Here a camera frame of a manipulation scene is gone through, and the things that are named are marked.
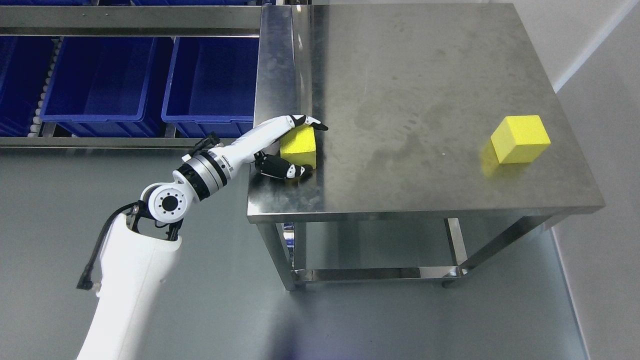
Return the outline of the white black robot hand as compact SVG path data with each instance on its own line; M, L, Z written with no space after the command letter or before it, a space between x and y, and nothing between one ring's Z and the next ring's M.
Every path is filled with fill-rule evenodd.
M232 144L215 146L208 153L224 161L225 169L229 171L232 166L255 163L259 173L267 177L280 180L303 178L313 171L310 164L297 165L278 155L265 153L265 149L292 130L304 127L321 132L329 129L320 120L308 115L281 115L263 121Z

